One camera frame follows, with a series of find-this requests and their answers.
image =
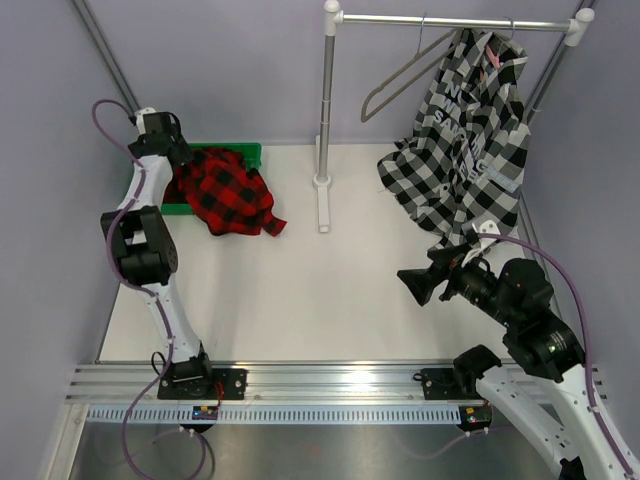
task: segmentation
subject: white floor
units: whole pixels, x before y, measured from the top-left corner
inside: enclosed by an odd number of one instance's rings
[[[289,222],[279,237],[213,237],[196,217],[166,217],[184,307],[212,359],[446,360],[480,343],[508,357],[492,319],[461,298],[421,308],[396,278],[426,266],[437,237],[384,191],[376,162],[392,149],[331,147],[328,234],[317,232],[312,146],[263,149],[274,213]],[[515,256],[500,245],[487,258],[499,271]],[[142,300],[121,288],[101,359],[148,360],[161,347]]]

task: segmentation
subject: gray wall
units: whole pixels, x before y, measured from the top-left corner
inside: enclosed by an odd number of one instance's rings
[[[0,476],[26,480],[106,327],[116,282],[98,219],[130,167],[91,123],[115,89],[67,2],[4,0],[0,44]],[[104,118],[133,138],[121,114]]]
[[[139,101],[174,111],[191,141],[313,143],[320,120],[324,0],[90,0]],[[347,13],[565,20],[577,0],[344,0]],[[419,28],[345,25],[336,40],[333,137],[410,134],[433,75],[366,124],[367,94],[415,53]],[[442,35],[426,29],[423,45]],[[526,96],[558,35],[517,32]],[[419,64],[416,72],[428,62]]]
[[[617,424],[640,454],[640,3],[602,1],[532,125],[525,188],[541,245],[582,293]],[[561,309],[574,327],[565,288]]]

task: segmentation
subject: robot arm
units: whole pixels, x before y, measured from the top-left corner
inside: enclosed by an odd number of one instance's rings
[[[102,229],[107,237],[118,213],[133,201],[119,225],[114,227],[111,252],[128,284],[143,288],[138,293],[149,306],[163,338],[167,337],[167,331],[157,302],[161,303],[171,328],[173,358],[160,382],[158,398],[193,399],[208,398],[208,395],[215,398],[212,386],[216,379],[182,307],[175,282],[177,251],[160,213],[173,172],[191,161],[193,154],[174,115],[146,108],[136,112],[131,120],[140,134],[138,140],[129,145],[138,164],[134,166],[129,190],[118,209],[102,215]],[[169,348],[167,339],[165,354]]]
[[[490,221],[480,226],[487,233],[494,233],[494,228],[495,223]],[[433,263],[428,269],[402,270],[398,277],[421,305],[429,301],[438,284],[447,281],[440,300],[460,294],[505,326],[503,343],[509,354],[540,386],[562,424],[518,387],[497,357],[482,345],[454,361],[456,383],[465,393],[480,394],[504,413],[558,478],[638,478],[640,463],[601,399],[596,395],[595,408],[589,404],[584,350],[572,330],[550,310],[553,289],[540,266],[532,260],[513,259],[496,277],[481,257],[493,241],[478,242],[474,233],[470,240],[470,244],[429,252]],[[478,243],[480,247],[471,246]],[[625,456],[634,476],[625,472],[612,442]]]

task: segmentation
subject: red plaid shirt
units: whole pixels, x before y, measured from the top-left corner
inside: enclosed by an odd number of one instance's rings
[[[174,173],[165,203],[188,203],[213,235],[282,231],[287,222],[273,216],[273,196],[258,170],[246,171],[241,153],[209,147],[194,157]]]

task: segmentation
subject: clothes hanger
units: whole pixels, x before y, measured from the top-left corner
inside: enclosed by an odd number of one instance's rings
[[[515,23],[513,21],[513,19],[511,17],[504,17],[507,20],[509,20],[511,22],[511,37],[509,37],[509,41],[513,40],[514,35],[516,34],[516,26]],[[491,65],[493,66],[493,70],[497,70],[500,68],[500,66],[502,65],[500,63],[500,50],[502,49],[502,46],[504,45],[504,39],[502,36],[498,37],[498,40],[500,40],[500,44],[498,45],[498,47],[496,48],[496,51],[494,52],[492,50],[492,48],[489,46],[489,44],[487,44],[487,46],[485,47],[485,54],[487,55],[487,57],[489,57],[489,62],[491,63]],[[485,80],[487,73],[482,71],[480,72],[480,81],[483,82]]]
[[[414,75],[407,83],[405,83],[398,90],[396,90],[394,93],[389,95],[389,97],[386,100],[382,101],[371,112],[367,113],[367,108],[369,107],[369,103],[371,102],[373,97],[375,97],[380,92],[382,92],[387,87],[387,85],[389,85],[392,81],[394,81],[396,78],[398,78],[404,72],[406,72],[418,60],[420,60],[422,57],[424,57],[431,50],[433,50],[438,45],[440,45],[444,40],[446,40],[447,38],[449,38],[451,35],[453,35],[456,32],[458,32],[458,34],[459,34],[459,32],[461,31],[461,30],[455,29],[455,28],[452,29],[452,30],[449,30],[447,33],[442,35],[440,38],[438,38],[431,45],[426,47],[424,50],[420,51],[420,46],[421,46],[421,43],[422,43],[422,30],[423,30],[423,27],[424,27],[424,19],[426,18],[426,16],[427,16],[427,14],[425,12],[425,14],[422,17],[422,24],[420,25],[420,37],[418,39],[418,50],[416,51],[416,54],[413,56],[413,58],[408,63],[406,63],[405,65],[400,67],[399,70],[397,70],[395,73],[393,73],[389,78],[387,78],[384,82],[382,82],[380,84],[380,86],[374,88],[371,91],[371,93],[369,95],[367,95],[367,98],[365,98],[364,103],[362,104],[362,110],[360,111],[360,121],[362,123],[365,123],[365,122],[368,122],[369,120],[371,120],[371,118],[373,118],[373,116],[375,114],[377,114],[380,110],[382,110],[384,107],[389,105],[393,100],[395,100],[395,98],[398,95],[400,95],[402,92],[404,92],[407,88],[409,88],[409,86],[411,86],[413,83],[415,83],[420,77],[422,77],[425,73],[427,73],[429,70],[431,70],[435,65],[437,65],[443,58],[445,58],[447,55],[449,55],[451,52],[453,52],[455,50],[456,45],[458,43],[457,41],[453,42],[453,46],[448,48],[447,51],[445,51],[442,55],[438,56],[438,58],[433,60],[429,65],[427,65],[425,68],[423,68],[419,73]]]

